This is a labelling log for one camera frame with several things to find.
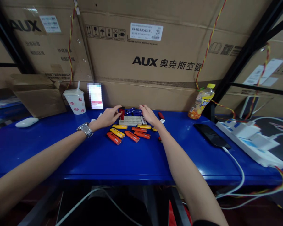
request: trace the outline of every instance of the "hand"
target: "hand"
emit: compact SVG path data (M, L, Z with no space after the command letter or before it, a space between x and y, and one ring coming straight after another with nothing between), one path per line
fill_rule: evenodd
M156 117L154 112L148 108L147 105L139 105L139 109L142 110L142 114L147 122L149 122L152 126L157 127L162 124L161 121Z
M92 129L92 132L95 132L98 129L111 126L119 118L121 113L118 112L118 109L121 105L117 105L114 108L106 108L104 113L95 121L89 123L89 127Z

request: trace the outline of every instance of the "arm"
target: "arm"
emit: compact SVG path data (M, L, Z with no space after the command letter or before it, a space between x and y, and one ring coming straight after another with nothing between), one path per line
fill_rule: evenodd
M107 108L89 127L93 132L110 126L120 116L117 109ZM0 218L15 206L28 192L48 178L65 159L86 139L83 131L77 131L63 140L23 162L0 178Z
M145 119L159 132L171 174L186 200L193 221L208 220L220 226L227 226L223 212L198 168L153 111L146 105L140 105L140 109Z

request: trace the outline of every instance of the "plastic tray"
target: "plastic tray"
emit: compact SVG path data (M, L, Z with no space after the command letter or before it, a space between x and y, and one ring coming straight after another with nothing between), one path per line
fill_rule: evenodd
M124 120L119 120L119 125L136 126L141 123L140 116L124 116Z

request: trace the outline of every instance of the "silver watch strap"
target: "silver watch strap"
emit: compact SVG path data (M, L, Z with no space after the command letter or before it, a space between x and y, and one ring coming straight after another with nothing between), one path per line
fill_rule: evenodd
M76 130L81 130L83 131L87 138L91 137L94 133L92 132L92 130L90 129L90 127L88 126L88 123L84 123L82 125L80 125Z

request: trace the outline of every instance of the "plastic bottle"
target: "plastic bottle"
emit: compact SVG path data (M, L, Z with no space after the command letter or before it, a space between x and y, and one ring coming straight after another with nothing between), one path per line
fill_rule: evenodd
M205 106L211 101L215 92L213 91L215 84L208 84L207 87L198 93L196 102L188 113L191 119L199 119Z

